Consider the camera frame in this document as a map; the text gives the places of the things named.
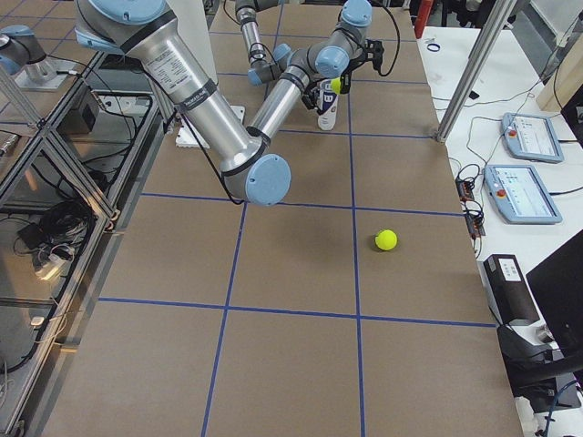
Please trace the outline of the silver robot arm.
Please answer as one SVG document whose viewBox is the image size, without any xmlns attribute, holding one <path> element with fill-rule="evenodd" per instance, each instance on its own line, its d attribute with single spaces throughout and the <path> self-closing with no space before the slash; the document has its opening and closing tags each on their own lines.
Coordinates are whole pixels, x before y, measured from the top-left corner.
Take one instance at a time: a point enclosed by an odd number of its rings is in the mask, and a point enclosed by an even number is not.
<svg viewBox="0 0 583 437">
<path fill-rule="evenodd" d="M 359 45 L 373 18 L 368 2 L 348 1 L 326 41 L 295 52 L 279 46 L 273 73 L 268 63 L 257 60 L 251 79 L 276 84 L 245 127 L 179 36 L 179 20 L 167 2 L 78 1 L 76 8 L 78 43 L 137 59 L 220 155 L 226 191 L 263 206 L 280 202 L 292 180 L 287 161 L 267 151 L 272 137 L 308 86 L 340 76 L 362 53 Z"/>
<path fill-rule="evenodd" d="M 257 14 L 280 4 L 280 1 L 235 3 L 236 20 L 248 52 L 248 79 L 252 85 L 286 79 L 305 93 L 314 83 L 341 77 L 364 56 L 367 30 L 373 21 L 369 2 L 345 2 L 330 36 L 297 50 L 286 44 L 269 49 L 261 41 Z"/>
</svg>

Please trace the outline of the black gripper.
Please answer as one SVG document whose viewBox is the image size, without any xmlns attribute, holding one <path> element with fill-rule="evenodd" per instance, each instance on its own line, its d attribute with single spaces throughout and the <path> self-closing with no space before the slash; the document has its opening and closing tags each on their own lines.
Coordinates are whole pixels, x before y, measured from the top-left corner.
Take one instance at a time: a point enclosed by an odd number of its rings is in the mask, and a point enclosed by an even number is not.
<svg viewBox="0 0 583 437">
<path fill-rule="evenodd" d="M 321 110 L 320 99 L 320 85 L 310 84 L 302 94 L 302 102 L 308 110 L 315 110 L 319 112 Z"/>
<path fill-rule="evenodd" d="M 351 74 L 342 74 L 339 78 L 340 81 L 340 95 L 346 95 L 350 93 L 351 90 Z"/>
</svg>

